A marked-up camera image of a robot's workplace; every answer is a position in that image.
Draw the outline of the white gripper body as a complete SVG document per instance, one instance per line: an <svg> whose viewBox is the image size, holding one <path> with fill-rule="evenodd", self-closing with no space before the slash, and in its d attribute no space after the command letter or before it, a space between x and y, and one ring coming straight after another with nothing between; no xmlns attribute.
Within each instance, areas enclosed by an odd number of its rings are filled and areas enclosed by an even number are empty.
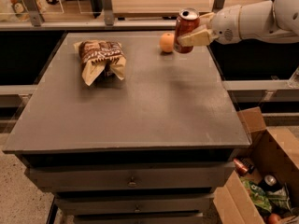
<svg viewBox="0 0 299 224"><path fill-rule="evenodd" d="M215 14L211 27L220 44L235 44L241 41L239 17L241 6L225 7Z"/></svg>

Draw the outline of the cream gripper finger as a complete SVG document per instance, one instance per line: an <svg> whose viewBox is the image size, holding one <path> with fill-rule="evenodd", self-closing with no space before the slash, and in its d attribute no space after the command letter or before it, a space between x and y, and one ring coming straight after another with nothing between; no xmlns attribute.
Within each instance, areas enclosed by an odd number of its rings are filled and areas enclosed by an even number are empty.
<svg viewBox="0 0 299 224"><path fill-rule="evenodd" d="M191 32L181 35L178 42L182 47L207 46L216 40L218 36L212 29L208 29L205 25L201 25Z"/></svg>
<svg viewBox="0 0 299 224"><path fill-rule="evenodd" d="M207 14L200 15L199 16L199 20L200 20L199 24L205 25L205 26L210 26L214 16L215 16L214 12L209 12Z"/></svg>

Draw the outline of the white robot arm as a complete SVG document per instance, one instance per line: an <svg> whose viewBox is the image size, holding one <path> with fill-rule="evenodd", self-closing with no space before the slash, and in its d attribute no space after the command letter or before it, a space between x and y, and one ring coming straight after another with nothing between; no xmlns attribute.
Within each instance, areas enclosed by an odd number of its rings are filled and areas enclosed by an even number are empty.
<svg viewBox="0 0 299 224"><path fill-rule="evenodd" d="M213 41L234 44L256 39L266 43L299 41L299 0L266 0L225 7L200 17L198 28L178 37L182 47L207 46Z"/></svg>

